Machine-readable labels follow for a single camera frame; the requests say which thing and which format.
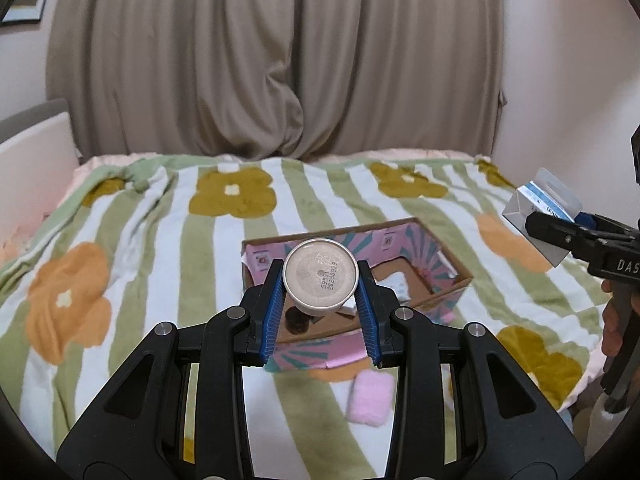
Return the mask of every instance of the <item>finger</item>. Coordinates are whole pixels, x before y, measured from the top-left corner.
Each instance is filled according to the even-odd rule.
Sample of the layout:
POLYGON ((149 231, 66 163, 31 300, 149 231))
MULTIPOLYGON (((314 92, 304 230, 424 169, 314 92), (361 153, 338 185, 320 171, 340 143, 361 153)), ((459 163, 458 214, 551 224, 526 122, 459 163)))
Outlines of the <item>finger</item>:
POLYGON ((613 303, 611 303, 610 301, 602 311, 602 319, 604 320, 604 328, 608 332, 614 332, 618 329, 620 316, 618 315, 616 309, 613 307, 613 303))
POLYGON ((602 338, 602 353, 607 357, 615 357, 622 347, 622 336, 618 332, 605 332, 602 338))

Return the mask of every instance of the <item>metal screw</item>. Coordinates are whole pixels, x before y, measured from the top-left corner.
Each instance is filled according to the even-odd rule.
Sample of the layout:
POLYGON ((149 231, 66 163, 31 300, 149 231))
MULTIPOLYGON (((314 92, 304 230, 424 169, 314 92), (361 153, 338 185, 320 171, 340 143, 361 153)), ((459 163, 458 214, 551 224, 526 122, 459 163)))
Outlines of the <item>metal screw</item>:
POLYGON ((241 306, 232 306, 226 311, 226 316, 231 319, 240 319, 244 314, 246 314, 246 310, 241 306))
POLYGON ((394 314, 396 314, 398 319, 404 319, 406 321, 414 316, 414 311, 405 306, 401 306, 400 308, 396 308, 394 314))
POLYGON ((466 329, 474 337, 482 337, 486 334, 486 329, 480 323, 472 323, 466 329))
POLYGON ((155 326, 154 332, 158 335, 167 335, 173 329, 174 326, 171 323, 169 323, 168 321, 163 321, 162 323, 158 323, 155 326))

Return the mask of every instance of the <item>dark round object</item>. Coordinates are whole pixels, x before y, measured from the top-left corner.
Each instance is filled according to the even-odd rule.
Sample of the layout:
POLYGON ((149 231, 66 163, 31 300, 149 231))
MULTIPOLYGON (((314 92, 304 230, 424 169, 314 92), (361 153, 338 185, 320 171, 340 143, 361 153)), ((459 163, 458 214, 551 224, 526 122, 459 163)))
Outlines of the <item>dark round object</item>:
POLYGON ((292 334, 303 334, 309 330, 309 321, 312 316, 305 314, 292 306, 284 314, 285 326, 292 334))

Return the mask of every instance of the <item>beige curtain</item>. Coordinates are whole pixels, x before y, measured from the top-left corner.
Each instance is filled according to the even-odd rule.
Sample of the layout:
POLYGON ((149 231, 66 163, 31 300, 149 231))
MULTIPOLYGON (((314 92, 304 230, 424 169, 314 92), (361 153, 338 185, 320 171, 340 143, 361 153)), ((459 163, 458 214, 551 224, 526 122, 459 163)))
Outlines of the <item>beige curtain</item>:
POLYGON ((50 98, 85 155, 489 153, 502 0, 59 0, 50 98))

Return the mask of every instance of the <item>bed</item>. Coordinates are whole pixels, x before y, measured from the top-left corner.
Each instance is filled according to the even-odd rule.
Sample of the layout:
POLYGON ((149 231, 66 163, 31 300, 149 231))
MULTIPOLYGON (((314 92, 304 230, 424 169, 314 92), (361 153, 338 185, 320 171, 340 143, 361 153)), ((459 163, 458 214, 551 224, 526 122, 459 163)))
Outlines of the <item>bed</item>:
MULTIPOLYGON (((0 140, 1 181, 11 182, 0 190, 0 210, 10 212, 0 240, 29 239, 0 272, 0 386, 50 456, 156 323, 189 326, 238 304, 249 238, 415 216, 474 276, 448 324, 482 322, 561 412, 602 370, 607 297, 598 280, 572 258, 551 269, 501 218, 513 186, 485 157, 386 150, 302 163, 145 154, 78 168, 59 101, 3 121, 0 140)), ((368 367, 359 358, 245 370, 255 473, 382 476, 392 419, 372 428, 344 416, 352 379, 368 367)))

